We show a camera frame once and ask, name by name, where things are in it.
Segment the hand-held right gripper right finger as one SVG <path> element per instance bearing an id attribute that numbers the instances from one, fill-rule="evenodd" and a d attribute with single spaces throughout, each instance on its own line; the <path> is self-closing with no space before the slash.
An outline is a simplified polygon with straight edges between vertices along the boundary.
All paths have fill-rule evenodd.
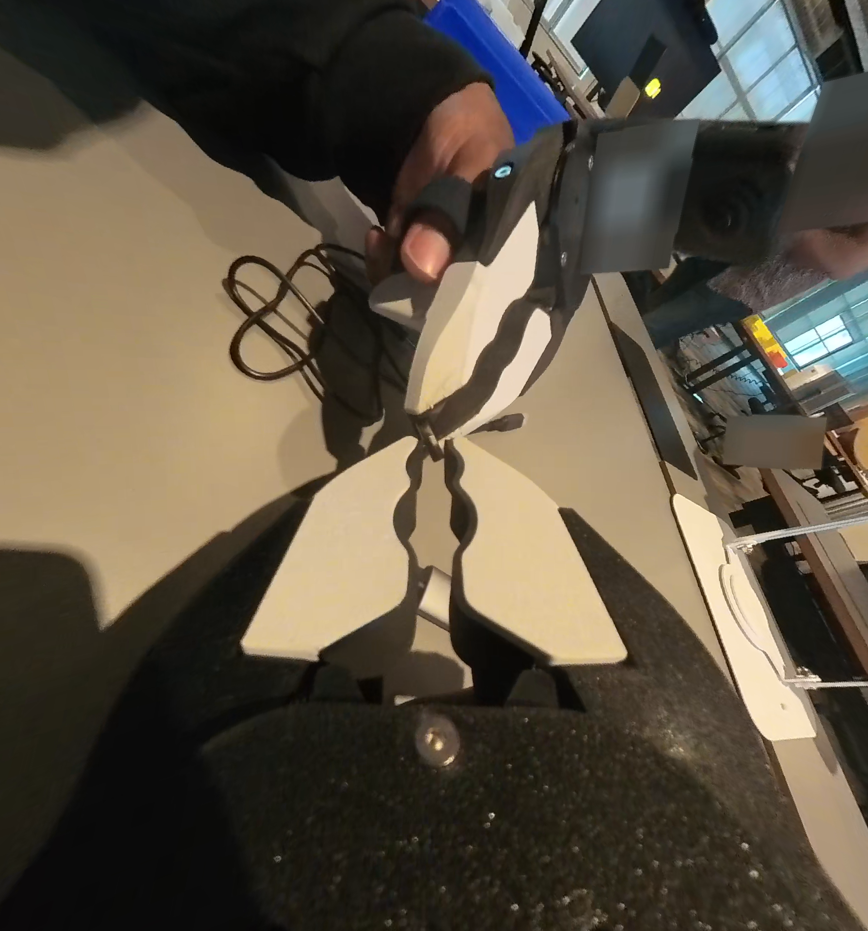
<path id="1" fill-rule="evenodd" d="M 571 669 L 628 651 L 556 502 L 469 439 L 448 444 L 445 483 L 457 549 L 451 645 L 486 706 L 581 705 Z"/>

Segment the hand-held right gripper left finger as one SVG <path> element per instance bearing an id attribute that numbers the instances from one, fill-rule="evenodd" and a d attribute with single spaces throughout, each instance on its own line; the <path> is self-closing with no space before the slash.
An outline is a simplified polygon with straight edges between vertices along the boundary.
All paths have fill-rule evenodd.
<path id="1" fill-rule="evenodd" d="M 311 496 L 240 640 L 246 658 L 347 673 L 371 703 L 391 702 L 385 681 L 416 635 L 425 457 L 404 437 Z"/>

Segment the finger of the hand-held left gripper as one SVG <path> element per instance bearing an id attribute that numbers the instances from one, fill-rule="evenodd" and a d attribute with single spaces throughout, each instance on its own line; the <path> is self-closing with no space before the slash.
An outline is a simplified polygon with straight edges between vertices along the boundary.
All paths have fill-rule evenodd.
<path id="1" fill-rule="evenodd" d="M 478 357 L 513 309 L 542 309 L 528 291 L 540 243 L 535 209 L 527 209 L 490 264 L 464 261 L 444 274 L 426 315 L 410 368 L 405 409 L 444 436 L 444 403 L 468 383 Z"/>
<path id="2" fill-rule="evenodd" d="M 470 380 L 444 403 L 444 436 L 474 432 L 503 415 L 525 391 L 552 337 L 542 309 L 509 310 L 478 357 Z"/>

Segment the grey usb hub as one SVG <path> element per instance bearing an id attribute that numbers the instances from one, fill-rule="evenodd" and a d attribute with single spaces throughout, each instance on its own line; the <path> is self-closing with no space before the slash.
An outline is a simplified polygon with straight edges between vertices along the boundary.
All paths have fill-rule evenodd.
<path id="1" fill-rule="evenodd" d="M 449 521 L 455 543 L 454 554 L 457 555 L 469 524 L 466 506 L 460 499 L 462 459 L 455 442 L 437 438 L 433 426 L 426 418 L 416 415 L 412 422 L 430 458 L 443 463 L 444 485 L 451 496 Z M 428 566 L 423 569 L 418 590 L 417 614 L 451 636 L 452 575 L 435 566 Z"/>

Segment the blue plastic bin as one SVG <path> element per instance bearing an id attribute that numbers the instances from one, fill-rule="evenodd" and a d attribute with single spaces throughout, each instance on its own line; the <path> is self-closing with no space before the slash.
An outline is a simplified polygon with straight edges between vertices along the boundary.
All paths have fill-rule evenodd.
<path id="1" fill-rule="evenodd" d="M 516 144 L 569 121 L 565 107 L 481 3 L 436 2 L 424 21 L 465 49 L 491 78 Z"/>

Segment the person's left hand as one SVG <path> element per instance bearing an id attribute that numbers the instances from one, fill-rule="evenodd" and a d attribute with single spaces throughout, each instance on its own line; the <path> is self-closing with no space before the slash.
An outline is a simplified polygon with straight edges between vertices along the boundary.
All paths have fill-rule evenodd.
<path id="1" fill-rule="evenodd" d="M 513 145 L 510 123 L 489 84 L 471 84 L 435 107 L 396 175 L 384 224 L 366 235 L 370 285 L 397 266 L 423 285 L 436 283 L 451 263 L 456 233 L 437 212 L 417 212 L 409 223 L 408 210 L 434 180 L 474 181 Z"/>

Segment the black desk panel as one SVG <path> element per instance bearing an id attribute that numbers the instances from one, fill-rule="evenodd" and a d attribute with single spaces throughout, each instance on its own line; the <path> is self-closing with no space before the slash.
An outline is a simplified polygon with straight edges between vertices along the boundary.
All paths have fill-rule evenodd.
<path id="1" fill-rule="evenodd" d="M 694 460 L 686 449 L 648 355 L 637 341 L 616 324 L 610 323 L 610 330 L 660 460 L 696 481 L 698 474 Z"/>

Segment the yellow storage bins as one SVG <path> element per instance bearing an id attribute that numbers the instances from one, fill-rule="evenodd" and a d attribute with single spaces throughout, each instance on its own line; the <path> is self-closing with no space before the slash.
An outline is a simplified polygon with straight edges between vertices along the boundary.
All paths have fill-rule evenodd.
<path id="1" fill-rule="evenodd" d="M 778 343 L 772 331 L 760 316 L 747 317 L 742 320 L 742 325 L 774 369 L 784 370 L 789 366 L 789 357 L 786 350 Z"/>

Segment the large paned windows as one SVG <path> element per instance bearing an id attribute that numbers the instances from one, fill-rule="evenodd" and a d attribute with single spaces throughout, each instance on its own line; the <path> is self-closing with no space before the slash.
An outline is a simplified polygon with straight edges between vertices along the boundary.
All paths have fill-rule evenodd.
<path id="1" fill-rule="evenodd" d="M 725 120 L 807 123 L 821 93 L 818 59 L 841 29 L 826 2 L 709 2 L 719 76 L 708 87 Z"/>

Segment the long grey desk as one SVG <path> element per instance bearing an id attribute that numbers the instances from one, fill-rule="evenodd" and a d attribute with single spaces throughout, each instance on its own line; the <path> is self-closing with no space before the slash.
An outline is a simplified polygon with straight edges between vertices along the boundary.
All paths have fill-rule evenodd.
<path id="1" fill-rule="evenodd" d="M 797 539 L 801 553 L 868 674 L 868 580 L 859 563 L 813 495 L 780 470 L 760 474 L 788 528 L 812 528 Z"/>

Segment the paned window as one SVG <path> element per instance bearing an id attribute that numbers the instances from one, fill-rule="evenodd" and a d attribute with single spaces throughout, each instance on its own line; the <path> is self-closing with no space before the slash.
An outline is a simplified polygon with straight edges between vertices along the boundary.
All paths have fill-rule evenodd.
<path id="1" fill-rule="evenodd" d="M 831 281 L 764 316 L 795 369 L 821 363 L 868 380 L 868 273 Z"/>

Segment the large black wall screen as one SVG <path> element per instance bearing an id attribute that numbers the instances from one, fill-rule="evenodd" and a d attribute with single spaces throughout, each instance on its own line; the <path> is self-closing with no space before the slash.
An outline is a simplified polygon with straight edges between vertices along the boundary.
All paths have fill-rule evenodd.
<path id="1" fill-rule="evenodd" d="M 601 1 L 570 42 L 602 90 L 629 77 L 642 100 L 671 112 L 720 73 L 704 1 Z"/>

